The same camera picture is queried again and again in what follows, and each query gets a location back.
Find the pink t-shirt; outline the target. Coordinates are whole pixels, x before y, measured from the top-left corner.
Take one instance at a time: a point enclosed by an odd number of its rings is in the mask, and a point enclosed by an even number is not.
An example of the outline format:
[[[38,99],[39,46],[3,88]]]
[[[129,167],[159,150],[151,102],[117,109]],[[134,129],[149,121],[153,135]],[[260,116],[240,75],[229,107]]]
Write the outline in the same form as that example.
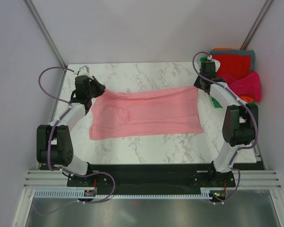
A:
[[[107,89],[91,112],[91,140],[203,132],[193,86],[139,93]]]

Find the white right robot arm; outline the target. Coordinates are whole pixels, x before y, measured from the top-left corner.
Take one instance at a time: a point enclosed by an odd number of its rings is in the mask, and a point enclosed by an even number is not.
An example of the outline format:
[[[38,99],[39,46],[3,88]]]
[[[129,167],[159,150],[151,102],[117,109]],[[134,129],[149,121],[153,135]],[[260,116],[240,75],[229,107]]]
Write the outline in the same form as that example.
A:
[[[215,170],[207,174],[208,183],[218,186],[224,181],[224,174],[231,171],[233,161],[243,149],[252,149],[258,140],[258,106],[246,103],[233,93],[225,82],[217,82],[198,73],[194,84],[215,98],[225,110],[222,126],[224,144],[213,161]]]

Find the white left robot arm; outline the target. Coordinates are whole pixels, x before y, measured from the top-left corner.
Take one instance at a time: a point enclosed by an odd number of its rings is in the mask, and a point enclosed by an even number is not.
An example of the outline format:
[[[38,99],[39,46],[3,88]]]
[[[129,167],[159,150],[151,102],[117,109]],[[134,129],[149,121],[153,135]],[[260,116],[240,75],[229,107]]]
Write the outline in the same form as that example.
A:
[[[106,87],[96,78],[78,76],[75,90],[67,102],[66,110],[48,125],[39,125],[36,130],[36,159],[50,170],[63,170],[78,176],[84,186],[94,182],[94,174],[89,171],[89,163],[74,154],[71,130],[92,107],[92,99],[104,94]]]

